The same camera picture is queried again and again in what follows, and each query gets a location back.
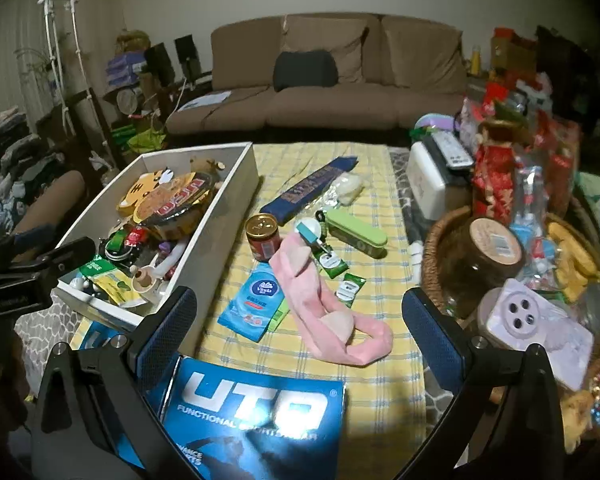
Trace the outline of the clear plastic wrapped item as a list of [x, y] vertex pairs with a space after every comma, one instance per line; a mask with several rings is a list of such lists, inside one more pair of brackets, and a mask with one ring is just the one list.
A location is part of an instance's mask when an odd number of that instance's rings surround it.
[[350, 172], [340, 174], [323, 194], [323, 205], [327, 209], [351, 206], [363, 188], [364, 181], [357, 174], [350, 174]]

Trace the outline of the purple pig nose case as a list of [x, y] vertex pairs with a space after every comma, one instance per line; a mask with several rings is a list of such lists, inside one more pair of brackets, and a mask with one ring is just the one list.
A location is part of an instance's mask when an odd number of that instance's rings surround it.
[[489, 290], [477, 309], [480, 334], [498, 347], [524, 351], [539, 344], [562, 388], [579, 390], [594, 344], [592, 333], [565, 310], [514, 278]]

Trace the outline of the red brocade doll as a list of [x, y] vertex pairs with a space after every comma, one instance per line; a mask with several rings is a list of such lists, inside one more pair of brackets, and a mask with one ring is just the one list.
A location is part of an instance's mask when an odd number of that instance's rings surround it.
[[472, 174], [472, 212], [509, 225], [514, 201], [513, 130], [507, 122], [486, 119], [478, 127]]

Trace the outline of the blue flat ribbon box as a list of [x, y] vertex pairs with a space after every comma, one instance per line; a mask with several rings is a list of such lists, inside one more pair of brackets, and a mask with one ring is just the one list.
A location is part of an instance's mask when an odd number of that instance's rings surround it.
[[351, 171], [358, 164], [356, 156], [339, 156], [303, 178], [291, 188], [261, 207], [261, 214], [270, 214], [283, 226], [312, 200], [320, 196], [332, 181]]

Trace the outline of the grey remote control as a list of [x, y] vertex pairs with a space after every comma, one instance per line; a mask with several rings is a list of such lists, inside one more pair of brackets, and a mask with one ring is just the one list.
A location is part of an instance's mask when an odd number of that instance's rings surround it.
[[451, 131], [434, 130], [431, 137], [450, 169], [464, 170], [474, 166], [471, 154]]

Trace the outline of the white floral tissue box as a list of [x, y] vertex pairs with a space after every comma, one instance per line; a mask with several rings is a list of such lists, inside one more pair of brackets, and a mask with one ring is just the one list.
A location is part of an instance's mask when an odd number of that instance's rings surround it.
[[430, 138], [412, 145], [406, 176], [420, 212], [429, 221], [471, 203], [470, 171], [446, 166]]

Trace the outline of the blue UTO sportswear box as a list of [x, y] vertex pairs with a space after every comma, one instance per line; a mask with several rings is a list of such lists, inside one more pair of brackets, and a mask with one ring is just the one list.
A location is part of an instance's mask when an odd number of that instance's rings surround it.
[[339, 380], [247, 372], [177, 354], [144, 397], [202, 478], [336, 477]]

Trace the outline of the pink plush headband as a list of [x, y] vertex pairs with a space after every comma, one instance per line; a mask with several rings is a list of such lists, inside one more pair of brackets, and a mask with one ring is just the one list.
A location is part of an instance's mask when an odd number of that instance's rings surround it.
[[366, 366], [392, 350], [387, 323], [348, 308], [318, 274], [311, 249], [299, 234], [285, 236], [270, 266], [302, 341], [315, 359]]

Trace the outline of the yellow plaid tablecloth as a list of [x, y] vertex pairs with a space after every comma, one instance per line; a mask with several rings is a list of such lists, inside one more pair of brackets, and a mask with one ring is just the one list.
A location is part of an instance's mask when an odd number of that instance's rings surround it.
[[338, 142], [257, 144], [253, 149], [262, 181], [249, 209], [252, 214], [331, 160], [356, 157], [353, 172], [363, 188], [347, 211], [386, 234], [387, 252], [374, 259], [329, 236], [332, 255], [327, 262], [364, 280], [352, 308], [391, 328], [392, 350], [366, 367], [336, 365], [310, 355], [290, 315], [258, 342], [219, 325], [219, 315], [256, 265], [246, 238], [239, 235], [197, 344], [196, 359], [268, 375], [341, 380], [346, 409], [338, 478], [391, 479], [425, 439], [426, 408], [422, 354], [401, 316], [412, 266], [388, 148]]

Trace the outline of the blue wet wipes pack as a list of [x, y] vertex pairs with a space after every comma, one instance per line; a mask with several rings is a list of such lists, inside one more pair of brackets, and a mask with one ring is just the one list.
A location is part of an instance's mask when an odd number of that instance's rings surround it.
[[259, 342], [284, 300], [268, 263], [259, 263], [218, 318], [221, 326]]

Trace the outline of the wicker basket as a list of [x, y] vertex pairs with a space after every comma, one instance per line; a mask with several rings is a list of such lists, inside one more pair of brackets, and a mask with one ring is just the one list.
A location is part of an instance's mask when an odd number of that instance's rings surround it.
[[[545, 224], [547, 226], [553, 223], [558, 224], [583, 247], [595, 263], [594, 280], [600, 282], [600, 244], [588, 239], [588, 234], [594, 232], [593, 223], [577, 200], [571, 201], [569, 210], [576, 215], [578, 220], [585, 223], [584, 232], [580, 232], [569, 222], [554, 214], [548, 214], [545, 217]], [[500, 263], [480, 252], [469, 239], [468, 226], [472, 220], [474, 217], [471, 215], [469, 206], [450, 211], [432, 226], [424, 243], [422, 289], [442, 312], [448, 306], [448, 298], [445, 293], [451, 285], [460, 282], [455, 271], [465, 264], [478, 261], [486, 264], [486, 278], [479, 278], [476, 272], [471, 273], [471, 278], [481, 286], [482, 290], [487, 290], [500, 287], [508, 278], [514, 278], [522, 270], [526, 261], [524, 248], [513, 234], [506, 232], [504, 226], [499, 226], [496, 234], [505, 238], [506, 244], [514, 253], [513, 257]]]

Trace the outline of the brown sofa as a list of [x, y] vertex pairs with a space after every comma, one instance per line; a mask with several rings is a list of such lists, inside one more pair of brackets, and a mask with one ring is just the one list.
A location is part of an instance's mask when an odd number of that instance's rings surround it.
[[276, 129], [408, 130], [454, 116], [463, 34], [371, 13], [285, 14], [215, 29], [211, 91], [166, 122], [174, 136]]

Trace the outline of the green Centrum sachet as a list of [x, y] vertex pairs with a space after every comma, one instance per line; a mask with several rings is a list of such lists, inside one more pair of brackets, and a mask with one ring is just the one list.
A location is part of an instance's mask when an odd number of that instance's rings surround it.
[[352, 307], [356, 296], [360, 290], [364, 287], [367, 280], [366, 278], [362, 278], [362, 276], [358, 276], [352, 273], [343, 274], [343, 279], [340, 282], [335, 295], [340, 302], [342, 302], [346, 307]]
[[325, 252], [321, 248], [317, 248], [313, 252], [314, 258], [322, 271], [333, 280], [338, 278], [344, 272], [349, 270], [349, 266], [344, 262], [333, 250]]

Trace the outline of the gold lid red jar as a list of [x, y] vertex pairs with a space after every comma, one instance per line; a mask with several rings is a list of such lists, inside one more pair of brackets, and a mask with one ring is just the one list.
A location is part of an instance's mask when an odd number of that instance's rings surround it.
[[246, 237], [253, 255], [259, 262], [268, 262], [278, 251], [280, 235], [272, 214], [254, 214], [245, 224]]

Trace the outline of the black cushion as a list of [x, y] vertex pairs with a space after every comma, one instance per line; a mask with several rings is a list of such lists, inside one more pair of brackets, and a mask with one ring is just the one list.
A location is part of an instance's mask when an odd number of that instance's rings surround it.
[[273, 88], [333, 87], [339, 79], [335, 59], [325, 50], [282, 52], [274, 65]]

